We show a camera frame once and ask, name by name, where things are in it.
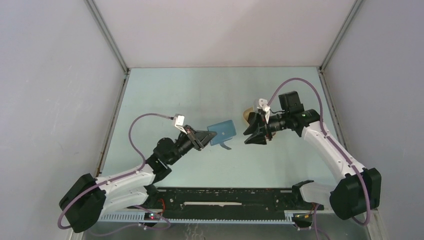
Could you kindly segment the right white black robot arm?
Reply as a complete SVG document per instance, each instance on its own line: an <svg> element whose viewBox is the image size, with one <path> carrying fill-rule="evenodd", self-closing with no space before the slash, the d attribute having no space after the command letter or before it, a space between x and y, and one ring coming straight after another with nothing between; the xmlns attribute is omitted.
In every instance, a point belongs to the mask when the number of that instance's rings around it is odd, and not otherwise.
<svg viewBox="0 0 424 240"><path fill-rule="evenodd" d="M248 114L244 131L246 145L266 145L274 135L291 130L319 153L337 185L306 180L294 185L291 204L304 209L310 203L330 207L342 220L367 214L380 206L382 176L376 168L367 168L357 161L335 139L314 109L306 110L296 91L279 95L280 112L272 112L269 102L259 98Z"/></svg>

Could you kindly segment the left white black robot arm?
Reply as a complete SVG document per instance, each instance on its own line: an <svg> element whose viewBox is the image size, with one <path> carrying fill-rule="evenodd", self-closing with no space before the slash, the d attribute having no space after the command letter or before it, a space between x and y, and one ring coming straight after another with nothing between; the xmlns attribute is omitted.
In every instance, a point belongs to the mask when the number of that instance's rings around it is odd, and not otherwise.
<svg viewBox="0 0 424 240"><path fill-rule="evenodd" d="M59 201L62 213L57 221L65 229L62 220L75 233L91 228L102 216L132 206L153 208L158 202L155 183L171 173L170 166L191 150L202 151L217 132L195 130L185 125L177 139L161 138L152 155L140 165L106 177L93 177L90 173L80 176Z"/></svg>

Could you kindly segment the blue leather card holder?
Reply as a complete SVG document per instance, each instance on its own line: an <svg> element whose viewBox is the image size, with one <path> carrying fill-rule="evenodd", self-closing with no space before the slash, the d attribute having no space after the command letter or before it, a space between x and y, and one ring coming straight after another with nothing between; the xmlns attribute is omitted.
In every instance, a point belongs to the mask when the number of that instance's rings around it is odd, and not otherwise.
<svg viewBox="0 0 424 240"><path fill-rule="evenodd" d="M207 130L209 132L216 132L216 136L210 141L211 146L219 145L226 150L232 149L231 147L227 146L225 142L231 140L237 135L233 120L229 119L209 125Z"/></svg>

